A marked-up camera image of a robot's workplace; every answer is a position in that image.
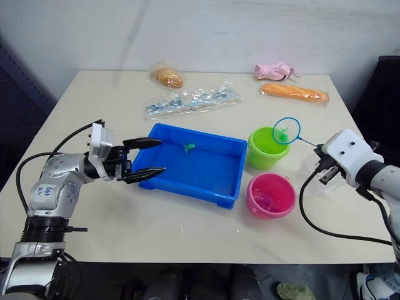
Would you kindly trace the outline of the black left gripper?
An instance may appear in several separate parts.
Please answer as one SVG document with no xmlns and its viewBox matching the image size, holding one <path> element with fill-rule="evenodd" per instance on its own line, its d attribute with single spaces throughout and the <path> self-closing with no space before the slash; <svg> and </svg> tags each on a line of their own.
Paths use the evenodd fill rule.
<svg viewBox="0 0 400 300">
<path fill-rule="evenodd" d="M 150 137 L 139 137 L 124 140 L 123 146 L 113 146 L 108 157 L 102 163 L 111 180 L 124 181 L 127 184 L 147 181 L 162 174 L 165 167 L 148 167 L 131 172 L 131 161 L 128 154 L 132 149 L 148 149 L 161 145 L 162 141 Z"/>
</svg>

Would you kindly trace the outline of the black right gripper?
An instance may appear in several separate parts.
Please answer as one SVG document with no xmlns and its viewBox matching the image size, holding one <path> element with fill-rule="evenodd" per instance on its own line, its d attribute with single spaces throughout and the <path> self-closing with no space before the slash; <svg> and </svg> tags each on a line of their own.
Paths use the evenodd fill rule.
<svg viewBox="0 0 400 300">
<path fill-rule="evenodd" d="M 340 174 L 342 178 L 346 178 L 346 173 L 344 169 L 328 154 L 326 154 L 323 149 L 323 144 L 318 144 L 313 151 L 318 156 L 321 163 L 321 170 L 326 171 L 320 178 L 319 182 L 326 185 L 332 178 Z"/>
</svg>

